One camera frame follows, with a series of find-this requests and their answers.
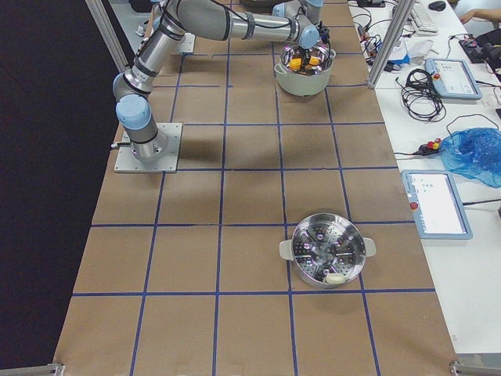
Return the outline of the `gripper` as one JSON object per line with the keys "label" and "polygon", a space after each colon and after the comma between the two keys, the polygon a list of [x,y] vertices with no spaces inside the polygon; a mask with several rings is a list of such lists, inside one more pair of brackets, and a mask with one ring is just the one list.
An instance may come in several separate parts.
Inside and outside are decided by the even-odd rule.
{"label": "gripper", "polygon": [[317,43],[327,44],[330,40],[330,30],[321,25],[308,25],[300,34],[298,45],[303,49],[311,49]]}

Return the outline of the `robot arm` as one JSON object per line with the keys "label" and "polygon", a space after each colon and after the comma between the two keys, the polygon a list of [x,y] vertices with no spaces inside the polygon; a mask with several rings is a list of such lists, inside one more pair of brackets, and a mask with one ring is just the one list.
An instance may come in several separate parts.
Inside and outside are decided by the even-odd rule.
{"label": "robot arm", "polygon": [[218,1],[161,1],[156,25],[133,59],[132,66],[114,79],[116,114],[128,137],[135,162],[150,164],[168,154],[170,139],[153,117],[149,96],[168,58],[188,35],[202,46],[197,52],[229,50],[231,40],[251,43],[291,43],[312,48],[320,40],[321,1],[288,1],[270,14],[238,11]]}
{"label": "robot arm", "polygon": [[318,24],[322,7],[323,0],[293,0],[274,5],[272,15],[280,17],[304,15],[312,24]]}

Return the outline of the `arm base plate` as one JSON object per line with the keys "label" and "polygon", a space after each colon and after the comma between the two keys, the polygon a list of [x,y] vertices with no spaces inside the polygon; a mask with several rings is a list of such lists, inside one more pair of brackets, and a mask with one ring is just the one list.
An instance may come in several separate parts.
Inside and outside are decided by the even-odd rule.
{"label": "arm base plate", "polygon": [[117,150],[117,173],[176,173],[183,123],[157,123],[157,137],[144,144],[133,143],[127,132],[112,145]]}
{"label": "arm base plate", "polygon": [[178,42],[175,49],[172,51],[173,55],[192,55],[194,54],[196,36],[191,33],[185,33],[182,39]]}

